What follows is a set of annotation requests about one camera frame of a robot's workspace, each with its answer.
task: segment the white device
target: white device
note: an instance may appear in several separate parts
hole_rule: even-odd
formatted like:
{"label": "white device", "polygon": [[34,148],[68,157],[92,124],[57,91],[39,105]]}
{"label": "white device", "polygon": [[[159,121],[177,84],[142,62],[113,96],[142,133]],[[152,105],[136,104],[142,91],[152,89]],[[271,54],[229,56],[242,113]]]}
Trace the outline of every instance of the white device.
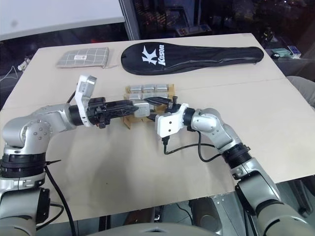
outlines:
{"label": "white device", "polygon": [[29,58],[25,58],[24,59],[24,62],[22,62],[19,66],[18,66],[18,70],[20,70],[20,71],[25,71],[25,69],[26,69],[26,67],[29,65],[29,63],[30,63],[30,59]]}
{"label": "white device", "polygon": [[156,116],[157,134],[164,138],[171,134],[176,134],[184,127],[183,116],[188,104],[183,103],[179,110],[175,113],[166,113],[161,116]]}
{"label": "white device", "polygon": [[74,99],[77,102],[80,118],[86,127],[92,127],[87,116],[87,108],[89,106],[89,100],[93,94],[94,86],[96,83],[96,77],[91,75],[80,75],[77,89],[75,91]]}

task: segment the white table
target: white table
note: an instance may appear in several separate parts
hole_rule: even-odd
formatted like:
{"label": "white table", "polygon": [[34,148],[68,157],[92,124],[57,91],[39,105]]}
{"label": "white table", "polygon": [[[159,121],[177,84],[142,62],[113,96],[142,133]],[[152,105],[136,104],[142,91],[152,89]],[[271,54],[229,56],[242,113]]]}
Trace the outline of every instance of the white table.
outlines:
{"label": "white table", "polygon": [[[259,43],[251,34],[159,39],[199,46],[245,47]],[[254,64],[204,68],[191,72],[138,76],[120,65],[120,55],[134,41],[42,48],[37,51],[0,113],[0,128],[10,119],[45,106],[64,103],[79,75],[98,78],[94,97],[123,98],[125,86],[175,84],[179,103],[193,108],[213,107],[251,147],[275,182],[314,174],[315,113],[300,93],[265,54]],[[59,69],[59,57],[68,50],[110,48],[110,69]],[[168,148],[196,143],[197,134],[185,130],[173,135]],[[0,142],[2,155],[3,140]],[[216,151],[203,148],[205,156]],[[234,180],[222,158],[205,164],[196,148],[165,156],[154,124],[136,123],[128,130],[119,119],[105,129],[78,127],[56,135],[47,160],[62,159],[50,169],[61,187],[75,220],[233,191]],[[53,201],[59,201],[49,181]],[[66,215],[57,222],[66,221]]]}
{"label": "white table", "polygon": [[0,0],[0,40],[124,21],[118,0]]}

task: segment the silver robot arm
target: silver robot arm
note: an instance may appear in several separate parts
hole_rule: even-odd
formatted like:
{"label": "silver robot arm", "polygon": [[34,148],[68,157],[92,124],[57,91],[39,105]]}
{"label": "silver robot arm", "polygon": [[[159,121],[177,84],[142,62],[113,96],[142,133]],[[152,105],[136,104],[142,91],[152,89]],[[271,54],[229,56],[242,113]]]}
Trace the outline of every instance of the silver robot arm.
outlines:
{"label": "silver robot arm", "polygon": [[77,105],[43,107],[29,116],[9,121],[2,130],[5,140],[0,160],[0,235],[33,236],[36,224],[49,215],[49,189],[45,182],[46,151],[51,138],[76,126],[104,128],[110,119],[133,114],[131,101],[105,102],[91,98],[96,78],[81,75]]}
{"label": "silver robot arm", "polygon": [[257,215],[264,236],[313,236],[315,231],[289,205],[281,202],[280,193],[258,161],[251,157],[235,131],[225,124],[215,109],[192,109],[188,104],[173,104],[177,111],[156,116],[157,133],[166,137],[184,126],[207,136],[231,168],[235,190],[244,207]]}

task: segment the white label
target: white label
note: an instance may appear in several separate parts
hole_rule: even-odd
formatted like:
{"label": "white label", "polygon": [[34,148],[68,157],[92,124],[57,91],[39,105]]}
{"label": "white label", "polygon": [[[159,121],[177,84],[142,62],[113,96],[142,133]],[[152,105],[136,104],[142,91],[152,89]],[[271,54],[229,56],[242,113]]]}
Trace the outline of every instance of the white label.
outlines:
{"label": "white label", "polygon": [[87,55],[75,55],[74,60],[86,60]]}

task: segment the black cable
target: black cable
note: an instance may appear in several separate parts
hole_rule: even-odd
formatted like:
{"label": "black cable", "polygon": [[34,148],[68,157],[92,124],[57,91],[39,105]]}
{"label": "black cable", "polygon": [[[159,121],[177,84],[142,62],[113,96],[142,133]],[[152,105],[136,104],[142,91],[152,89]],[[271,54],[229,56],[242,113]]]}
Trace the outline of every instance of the black cable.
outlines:
{"label": "black cable", "polygon": [[61,214],[63,213],[63,210],[64,210],[63,205],[50,203],[50,206],[52,206],[52,207],[59,207],[61,210],[59,211],[59,213],[58,213],[54,218],[52,218],[51,220],[45,222],[44,224],[42,224],[42,225],[36,227],[36,230],[40,230],[40,229],[44,228],[46,225],[49,225],[51,222],[53,222],[54,220],[56,220],[56,219],[57,219],[59,216],[61,216]]}
{"label": "black cable", "polygon": [[70,103],[74,96],[75,96],[75,91],[71,94],[70,98],[67,100],[67,103]]}
{"label": "black cable", "polygon": [[74,222],[73,222],[73,218],[72,218],[72,215],[71,215],[71,212],[70,212],[70,209],[69,209],[69,206],[68,206],[68,203],[67,201],[65,200],[64,196],[63,196],[63,193],[62,191],[59,189],[57,183],[55,182],[53,176],[51,175],[49,169],[47,166],[44,167],[45,169],[45,172],[51,182],[51,184],[53,185],[53,187],[55,188],[56,192],[58,193],[60,199],[61,199],[61,202],[63,203],[63,206],[64,206],[64,209],[67,213],[67,216],[69,218],[69,223],[70,223],[70,227],[71,227],[71,232],[72,232],[72,236],[76,236],[76,231],[75,231],[75,227],[74,227]]}
{"label": "black cable", "polygon": [[248,223],[247,223],[247,213],[246,211],[243,209],[243,214],[244,214],[244,222],[245,222],[245,232],[246,232],[246,236],[248,236]]}
{"label": "black cable", "polygon": [[180,210],[183,210],[183,211],[185,211],[185,212],[188,214],[188,216],[189,216],[189,218],[190,218],[190,221],[191,221],[191,225],[193,225],[193,223],[192,223],[192,217],[191,217],[191,215],[189,214],[189,212],[188,212],[187,210],[181,208],[181,207],[178,205],[178,203],[176,203],[176,205],[177,205],[177,207],[178,207]]}
{"label": "black cable", "polygon": [[[200,145],[201,145],[201,146],[208,146],[208,147],[212,147],[212,148],[215,147],[215,146],[213,146],[213,145],[211,145],[211,144],[200,144]],[[185,148],[198,146],[198,144],[186,145],[186,146],[179,147],[179,148],[174,149],[174,150],[171,150],[171,151],[166,151],[166,146],[167,146],[167,145],[164,145],[164,154],[165,154],[165,155],[169,155],[169,154],[175,153],[175,152],[177,152],[177,151],[183,150],[183,149],[185,149]]]}
{"label": "black cable", "polygon": [[216,159],[218,156],[221,156],[221,154],[217,154],[217,155],[211,157],[208,160],[204,159],[202,157],[202,154],[201,154],[201,146],[208,146],[208,147],[212,147],[212,148],[215,148],[215,146],[211,145],[211,144],[202,144],[201,143],[201,133],[199,131],[197,131],[197,132],[198,132],[198,135],[199,135],[199,139],[198,139],[198,143],[197,144],[186,145],[186,146],[179,147],[179,148],[171,150],[171,151],[167,151],[167,144],[168,144],[169,136],[166,136],[166,137],[162,138],[163,146],[164,146],[164,154],[165,155],[169,155],[169,154],[175,153],[177,151],[183,150],[185,148],[198,146],[198,155],[199,155],[200,160],[203,161],[203,162],[210,162],[210,161],[213,161],[214,159]]}
{"label": "black cable", "polygon": [[214,159],[216,159],[218,156],[221,156],[221,154],[217,154],[213,157],[211,157],[210,159],[203,159],[202,155],[201,155],[201,133],[199,131],[198,132],[198,135],[199,135],[199,138],[198,138],[198,155],[199,155],[199,158],[201,161],[203,162],[210,162],[210,161],[213,161]]}

